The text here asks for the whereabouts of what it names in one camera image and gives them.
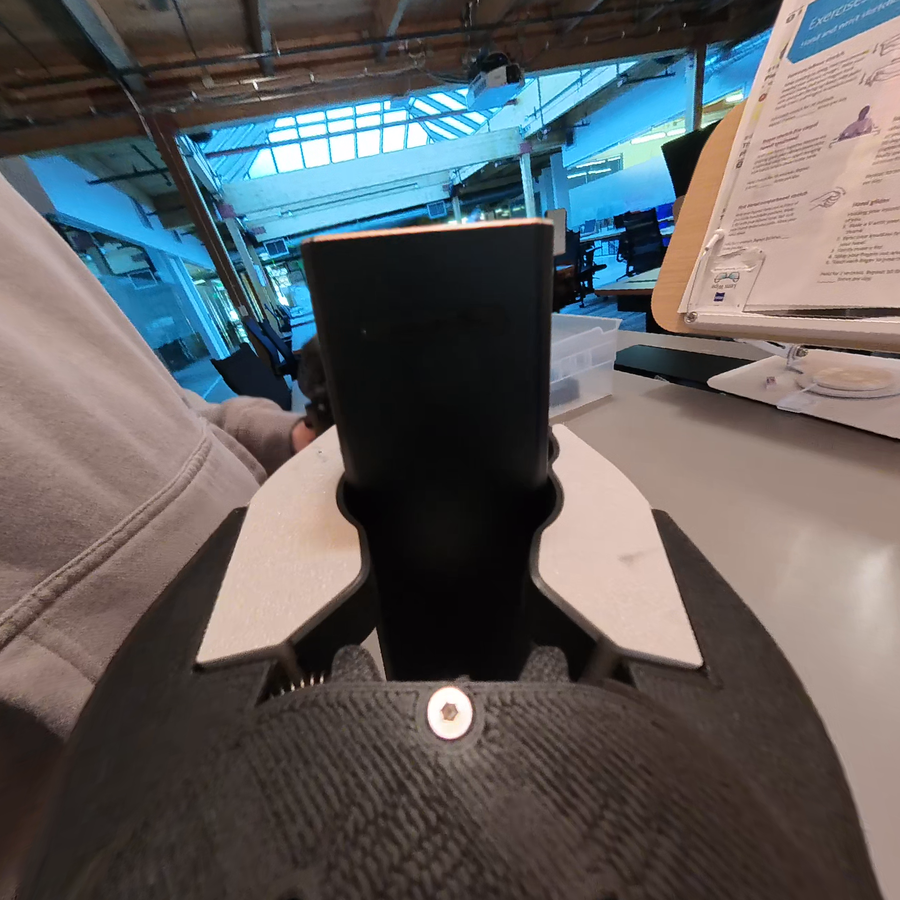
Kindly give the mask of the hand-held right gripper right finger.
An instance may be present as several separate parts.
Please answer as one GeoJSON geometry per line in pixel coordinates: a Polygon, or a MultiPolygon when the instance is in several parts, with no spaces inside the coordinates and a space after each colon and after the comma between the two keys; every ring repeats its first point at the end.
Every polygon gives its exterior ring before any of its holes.
{"type": "Polygon", "coordinates": [[[635,484],[553,425],[546,520],[532,540],[525,633],[561,652],[572,682],[630,681],[634,665],[677,673],[704,659],[654,511],[635,484]]]}

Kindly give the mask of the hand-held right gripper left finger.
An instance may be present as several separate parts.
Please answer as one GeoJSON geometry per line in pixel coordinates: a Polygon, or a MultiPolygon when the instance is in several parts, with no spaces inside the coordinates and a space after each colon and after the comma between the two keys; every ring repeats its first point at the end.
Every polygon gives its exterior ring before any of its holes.
{"type": "Polygon", "coordinates": [[[292,680],[330,668],[335,651],[300,641],[363,583],[357,527],[338,504],[344,463],[332,426],[254,495],[225,571],[196,664],[276,659],[292,680]]]}

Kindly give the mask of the black usb hub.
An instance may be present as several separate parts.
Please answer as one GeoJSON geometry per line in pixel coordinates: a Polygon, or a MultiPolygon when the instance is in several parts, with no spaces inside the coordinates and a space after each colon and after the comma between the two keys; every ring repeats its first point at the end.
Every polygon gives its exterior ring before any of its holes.
{"type": "Polygon", "coordinates": [[[548,513],[546,219],[302,245],[379,640],[400,681],[514,681],[548,513]]]}

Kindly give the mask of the person's left forearm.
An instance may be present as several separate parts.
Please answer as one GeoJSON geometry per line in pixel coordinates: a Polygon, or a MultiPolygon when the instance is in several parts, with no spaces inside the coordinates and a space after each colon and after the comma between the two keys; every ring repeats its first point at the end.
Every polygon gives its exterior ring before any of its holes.
{"type": "Polygon", "coordinates": [[[210,424],[219,441],[252,472],[258,484],[317,437],[307,419],[282,410],[270,399],[237,397],[209,402],[194,391],[182,388],[180,392],[188,408],[210,424]]]}

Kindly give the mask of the dark blue chair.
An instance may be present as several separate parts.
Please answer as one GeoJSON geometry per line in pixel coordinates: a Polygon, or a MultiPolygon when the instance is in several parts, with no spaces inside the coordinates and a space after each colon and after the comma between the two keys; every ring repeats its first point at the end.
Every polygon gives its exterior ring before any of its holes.
{"type": "Polygon", "coordinates": [[[292,389],[285,378],[276,375],[249,344],[241,343],[227,357],[213,358],[210,362],[236,395],[269,399],[284,411],[293,410],[292,389]]]}

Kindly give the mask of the clear plastic bin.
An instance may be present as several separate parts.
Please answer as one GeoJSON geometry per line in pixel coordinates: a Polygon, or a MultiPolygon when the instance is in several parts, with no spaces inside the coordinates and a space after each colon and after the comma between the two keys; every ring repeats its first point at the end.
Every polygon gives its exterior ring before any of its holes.
{"type": "Polygon", "coordinates": [[[621,321],[555,312],[551,322],[549,417],[556,420],[612,394],[621,321]]]}

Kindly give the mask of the black flat pad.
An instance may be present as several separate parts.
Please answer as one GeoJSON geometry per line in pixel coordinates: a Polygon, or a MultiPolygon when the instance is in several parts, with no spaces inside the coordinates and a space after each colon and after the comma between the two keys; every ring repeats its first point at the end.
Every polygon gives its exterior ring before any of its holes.
{"type": "Polygon", "coordinates": [[[717,392],[711,378],[732,372],[750,361],[720,354],[708,354],[656,345],[631,345],[619,350],[614,369],[667,383],[717,392]]]}

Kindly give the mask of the person's grey hoodie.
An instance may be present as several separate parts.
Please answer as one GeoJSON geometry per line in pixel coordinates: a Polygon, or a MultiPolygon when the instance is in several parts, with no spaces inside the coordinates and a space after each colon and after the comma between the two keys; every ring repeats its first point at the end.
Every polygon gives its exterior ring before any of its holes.
{"type": "Polygon", "coordinates": [[[5,179],[1,276],[2,898],[14,898],[96,682],[265,474],[5,179]]]}

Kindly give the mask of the skylight window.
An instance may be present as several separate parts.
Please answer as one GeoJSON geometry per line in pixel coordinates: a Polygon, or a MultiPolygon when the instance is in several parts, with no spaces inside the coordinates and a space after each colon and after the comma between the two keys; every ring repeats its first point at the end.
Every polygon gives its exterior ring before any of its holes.
{"type": "Polygon", "coordinates": [[[256,179],[471,137],[500,107],[470,109],[464,89],[285,115],[245,138],[233,177],[256,179]]]}

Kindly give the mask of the white stand base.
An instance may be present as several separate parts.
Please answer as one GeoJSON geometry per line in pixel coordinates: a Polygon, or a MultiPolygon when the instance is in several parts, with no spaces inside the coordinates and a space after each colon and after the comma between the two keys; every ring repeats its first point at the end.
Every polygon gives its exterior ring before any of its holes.
{"type": "Polygon", "coordinates": [[[780,411],[802,414],[894,440],[899,438],[899,362],[896,357],[810,349],[796,358],[770,355],[711,378],[708,385],[780,411]],[[817,370],[852,365],[890,370],[894,377],[894,390],[879,395],[838,395],[811,386],[811,375],[817,370]]]}

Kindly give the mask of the round pale disc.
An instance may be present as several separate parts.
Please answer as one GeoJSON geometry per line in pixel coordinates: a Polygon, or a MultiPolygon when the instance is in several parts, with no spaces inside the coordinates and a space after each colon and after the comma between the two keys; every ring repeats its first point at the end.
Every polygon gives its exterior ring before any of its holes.
{"type": "Polygon", "coordinates": [[[883,367],[831,366],[814,372],[811,386],[838,395],[879,395],[894,390],[894,377],[883,367]]]}

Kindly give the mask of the black office chair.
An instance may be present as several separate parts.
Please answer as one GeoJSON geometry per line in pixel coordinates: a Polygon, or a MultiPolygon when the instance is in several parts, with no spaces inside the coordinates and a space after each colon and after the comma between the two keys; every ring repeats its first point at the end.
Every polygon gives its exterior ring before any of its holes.
{"type": "Polygon", "coordinates": [[[627,211],[615,216],[613,222],[621,232],[616,259],[625,264],[625,277],[661,267],[667,246],[660,232],[657,208],[627,211]]]}

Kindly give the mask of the wooden document stand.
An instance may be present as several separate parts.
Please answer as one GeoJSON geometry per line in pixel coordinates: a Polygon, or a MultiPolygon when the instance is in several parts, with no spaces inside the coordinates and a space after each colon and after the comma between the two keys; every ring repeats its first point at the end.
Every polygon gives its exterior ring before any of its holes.
{"type": "Polygon", "coordinates": [[[800,329],[766,324],[750,328],[741,324],[701,327],[688,323],[679,311],[695,264],[706,242],[719,188],[726,175],[728,158],[735,143],[746,103],[733,107],[706,141],[681,203],[676,227],[669,243],[651,298],[652,315],[664,332],[686,337],[725,337],[774,341],[784,344],[822,346],[834,349],[877,351],[897,354],[897,335],[877,336],[873,331],[845,334],[836,330],[812,329],[806,320],[800,329]]]}

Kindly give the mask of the ceiling projector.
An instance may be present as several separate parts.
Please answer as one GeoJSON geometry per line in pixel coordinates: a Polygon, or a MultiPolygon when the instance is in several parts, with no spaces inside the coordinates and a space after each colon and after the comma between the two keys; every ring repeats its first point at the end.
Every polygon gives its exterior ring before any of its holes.
{"type": "Polygon", "coordinates": [[[481,113],[514,99],[524,84],[520,64],[501,51],[481,51],[467,71],[466,108],[481,113]]]}

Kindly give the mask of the black monitor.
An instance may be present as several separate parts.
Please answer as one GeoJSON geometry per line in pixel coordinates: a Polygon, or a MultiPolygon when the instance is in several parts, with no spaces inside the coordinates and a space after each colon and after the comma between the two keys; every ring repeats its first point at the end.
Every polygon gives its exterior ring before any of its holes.
{"type": "Polygon", "coordinates": [[[720,120],[716,120],[706,127],[685,133],[661,145],[660,150],[675,198],[687,194],[700,154],[719,122],[720,120]]]}

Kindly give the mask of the printed paper sheet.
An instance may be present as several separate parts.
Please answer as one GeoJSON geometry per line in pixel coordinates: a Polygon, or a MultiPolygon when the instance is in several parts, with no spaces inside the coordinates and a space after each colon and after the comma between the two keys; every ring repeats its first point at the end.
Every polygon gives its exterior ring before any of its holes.
{"type": "Polygon", "coordinates": [[[765,255],[744,314],[898,319],[899,3],[783,2],[706,239],[765,255]]]}

